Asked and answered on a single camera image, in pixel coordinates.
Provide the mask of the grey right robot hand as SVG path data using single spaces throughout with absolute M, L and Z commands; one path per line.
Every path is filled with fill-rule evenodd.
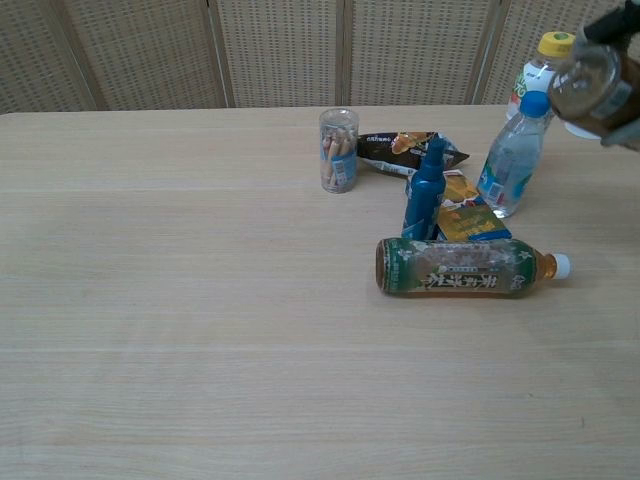
M 638 33 L 639 2 L 630 0 L 581 29 L 581 36 L 588 44 L 608 45 L 620 54 L 627 53 L 632 37 Z M 602 137 L 600 144 L 638 152 L 639 118 L 616 127 L 612 133 Z

